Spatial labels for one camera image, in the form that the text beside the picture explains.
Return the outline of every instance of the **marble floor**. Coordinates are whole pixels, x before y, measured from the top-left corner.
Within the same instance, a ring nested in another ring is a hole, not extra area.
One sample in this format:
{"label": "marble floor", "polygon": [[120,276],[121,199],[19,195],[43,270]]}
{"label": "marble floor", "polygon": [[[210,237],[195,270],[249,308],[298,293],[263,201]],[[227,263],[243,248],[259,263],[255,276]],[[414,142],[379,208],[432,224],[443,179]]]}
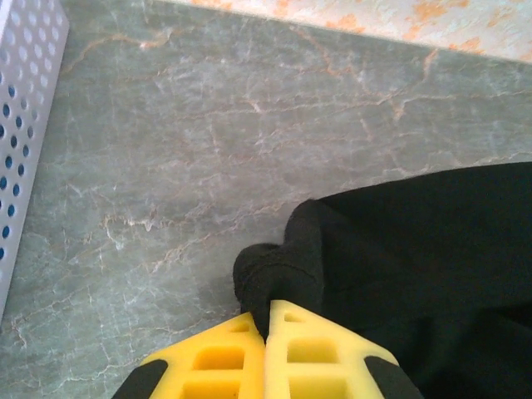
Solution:
{"label": "marble floor", "polygon": [[530,0],[161,0],[532,62]]}
{"label": "marble floor", "polygon": [[109,398],[238,312],[309,197],[532,160],[532,65],[149,0],[64,0],[0,397]]}

